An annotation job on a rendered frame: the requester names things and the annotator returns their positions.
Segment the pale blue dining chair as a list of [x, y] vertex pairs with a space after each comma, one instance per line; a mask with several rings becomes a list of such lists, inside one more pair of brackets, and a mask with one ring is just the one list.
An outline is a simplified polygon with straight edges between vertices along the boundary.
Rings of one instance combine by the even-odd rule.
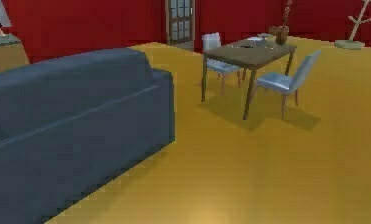
[[281, 94], [281, 117], [285, 118], [287, 97], [294, 94], [295, 104], [298, 104], [298, 89], [304, 83], [320, 54], [321, 51], [317, 50], [307, 55], [293, 76], [270, 72], [257, 78], [254, 82], [255, 87], [251, 93], [250, 99], [253, 99], [253, 96], [259, 87], [265, 90], [279, 92]]
[[[218, 32], [204, 34], [202, 36], [203, 49], [208, 51], [218, 47], [221, 47], [221, 38]], [[218, 79], [222, 79], [221, 83], [221, 93], [224, 93], [225, 88], [225, 78], [228, 74], [235, 72], [237, 75], [237, 84], [241, 86], [243, 81], [244, 73], [240, 72], [240, 68], [225, 62], [217, 61], [214, 59], [207, 60], [207, 68], [218, 74]]]

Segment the brown wooden dining table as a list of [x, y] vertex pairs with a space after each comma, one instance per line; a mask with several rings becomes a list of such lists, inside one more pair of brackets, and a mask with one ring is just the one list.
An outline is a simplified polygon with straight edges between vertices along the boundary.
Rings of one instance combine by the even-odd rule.
[[[240, 45], [250, 45], [254, 48], [240, 48]], [[291, 44], [278, 45], [275, 41], [267, 41], [261, 46], [257, 45], [254, 41], [247, 39], [233, 42], [230, 44], [223, 45], [221, 47], [204, 51], [202, 54], [202, 79], [201, 79], [201, 101], [204, 102], [206, 98], [206, 84], [207, 84], [207, 60], [214, 59], [217, 61], [225, 62], [239, 68], [244, 71], [250, 71], [250, 80], [247, 90], [247, 97], [243, 112], [243, 119], [248, 118], [250, 96], [254, 89], [254, 80], [256, 78], [257, 71], [288, 55], [289, 60], [285, 70], [285, 74], [289, 74], [289, 69], [293, 61], [294, 53], [297, 47]]]

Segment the brown glazed room door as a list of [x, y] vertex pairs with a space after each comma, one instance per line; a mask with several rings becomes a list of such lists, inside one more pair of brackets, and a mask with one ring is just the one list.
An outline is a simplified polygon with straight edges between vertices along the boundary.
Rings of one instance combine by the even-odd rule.
[[195, 0], [165, 0], [166, 38], [170, 46], [194, 40]]

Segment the dark blue sofa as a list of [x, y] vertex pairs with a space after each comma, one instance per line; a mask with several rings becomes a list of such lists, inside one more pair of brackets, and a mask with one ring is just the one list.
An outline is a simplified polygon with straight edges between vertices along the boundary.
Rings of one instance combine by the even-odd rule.
[[175, 139], [173, 76], [130, 48], [0, 73], [0, 224], [44, 224]]

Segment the brown potted house plant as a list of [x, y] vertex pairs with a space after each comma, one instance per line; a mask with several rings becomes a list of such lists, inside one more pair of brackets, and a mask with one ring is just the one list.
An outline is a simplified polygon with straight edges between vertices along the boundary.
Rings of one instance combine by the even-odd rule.
[[269, 28], [269, 33], [275, 37], [275, 42], [278, 45], [284, 45], [287, 41], [289, 27], [287, 26], [289, 14], [291, 11], [292, 0], [287, 0], [284, 13], [283, 13], [283, 23], [281, 26], [271, 26]]

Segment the beige coat stand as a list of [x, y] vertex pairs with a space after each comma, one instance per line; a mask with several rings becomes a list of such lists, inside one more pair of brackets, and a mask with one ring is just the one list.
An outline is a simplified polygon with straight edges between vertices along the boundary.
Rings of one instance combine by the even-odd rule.
[[354, 18], [353, 16], [348, 16], [348, 19], [353, 22], [353, 28], [351, 30], [351, 34], [347, 40], [336, 40], [334, 42], [334, 46], [336, 48], [341, 49], [348, 49], [348, 50], [361, 50], [365, 47], [365, 44], [361, 41], [355, 41], [354, 38], [356, 36], [356, 33], [359, 29], [359, 27], [362, 24], [371, 22], [371, 17], [365, 19], [364, 14], [366, 12], [367, 7], [371, 3], [371, 0], [361, 0], [363, 2], [362, 8], [360, 10], [360, 13], [357, 18]]

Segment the grey side table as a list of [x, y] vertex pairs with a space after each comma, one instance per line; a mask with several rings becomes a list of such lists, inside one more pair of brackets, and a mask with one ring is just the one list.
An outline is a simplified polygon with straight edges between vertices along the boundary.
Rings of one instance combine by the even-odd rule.
[[29, 60], [20, 39], [13, 34], [0, 36], [0, 72], [28, 63]]

